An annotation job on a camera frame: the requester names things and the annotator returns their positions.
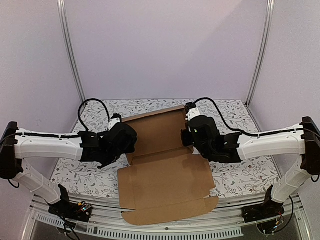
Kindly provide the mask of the brown cardboard box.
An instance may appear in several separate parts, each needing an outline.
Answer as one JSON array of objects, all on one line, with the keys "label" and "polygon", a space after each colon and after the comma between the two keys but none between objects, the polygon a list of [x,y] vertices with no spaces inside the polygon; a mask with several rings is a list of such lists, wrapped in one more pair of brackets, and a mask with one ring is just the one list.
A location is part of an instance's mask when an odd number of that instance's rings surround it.
[{"label": "brown cardboard box", "polygon": [[219,199],[208,160],[183,146],[185,108],[180,105],[124,119],[137,133],[128,167],[118,170],[122,218],[135,226],[167,223],[210,213]]}]

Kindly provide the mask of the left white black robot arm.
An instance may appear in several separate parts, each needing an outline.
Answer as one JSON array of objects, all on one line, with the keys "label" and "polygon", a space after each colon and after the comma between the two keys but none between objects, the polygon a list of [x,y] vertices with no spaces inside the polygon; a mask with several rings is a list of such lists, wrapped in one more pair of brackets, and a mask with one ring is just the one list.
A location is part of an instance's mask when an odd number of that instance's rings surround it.
[{"label": "left white black robot arm", "polygon": [[137,132],[129,125],[111,123],[106,131],[58,134],[27,131],[10,122],[0,140],[0,177],[25,186],[42,197],[63,217],[74,213],[68,191],[36,171],[28,158],[70,159],[99,163],[99,169],[115,163],[123,154],[133,153]]}]

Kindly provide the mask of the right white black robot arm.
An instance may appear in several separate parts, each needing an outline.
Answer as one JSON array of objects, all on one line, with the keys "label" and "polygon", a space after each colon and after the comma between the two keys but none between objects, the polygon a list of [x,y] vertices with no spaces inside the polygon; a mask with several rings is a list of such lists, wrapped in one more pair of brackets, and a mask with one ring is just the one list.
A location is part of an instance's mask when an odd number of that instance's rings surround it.
[{"label": "right white black robot arm", "polygon": [[240,163],[263,156],[293,154],[298,158],[285,176],[266,193],[258,213],[269,218],[308,179],[320,174],[320,130],[311,117],[274,132],[220,134],[212,117],[199,115],[181,131],[182,144],[193,146],[210,162]]}]

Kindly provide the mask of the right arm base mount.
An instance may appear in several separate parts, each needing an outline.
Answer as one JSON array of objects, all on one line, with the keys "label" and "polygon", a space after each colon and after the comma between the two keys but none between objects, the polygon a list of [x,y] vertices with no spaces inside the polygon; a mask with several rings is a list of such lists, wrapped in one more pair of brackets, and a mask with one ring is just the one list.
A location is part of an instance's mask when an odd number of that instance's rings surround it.
[{"label": "right arm base mount", "polygon": [[245,223],[258,222],[257,229],[264,235],[274,234],[278,227],[284,223],[285,210],[283,203],[261,203],[245,206],[241,209]]}]

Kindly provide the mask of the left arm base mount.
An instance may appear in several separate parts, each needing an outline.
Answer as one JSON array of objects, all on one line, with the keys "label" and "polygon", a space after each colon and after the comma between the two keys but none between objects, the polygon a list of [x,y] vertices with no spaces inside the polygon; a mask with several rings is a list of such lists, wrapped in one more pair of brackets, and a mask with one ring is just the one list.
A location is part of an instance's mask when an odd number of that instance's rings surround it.
[{"label": "left arm base mount", "polygon": [[48,204],[50,214],[56,215],[63,220],[71,219],[75,221],[88,223],[93,210],[91,203],[85,201],[73,203],[65,200],[60,200],[55,204]]}]

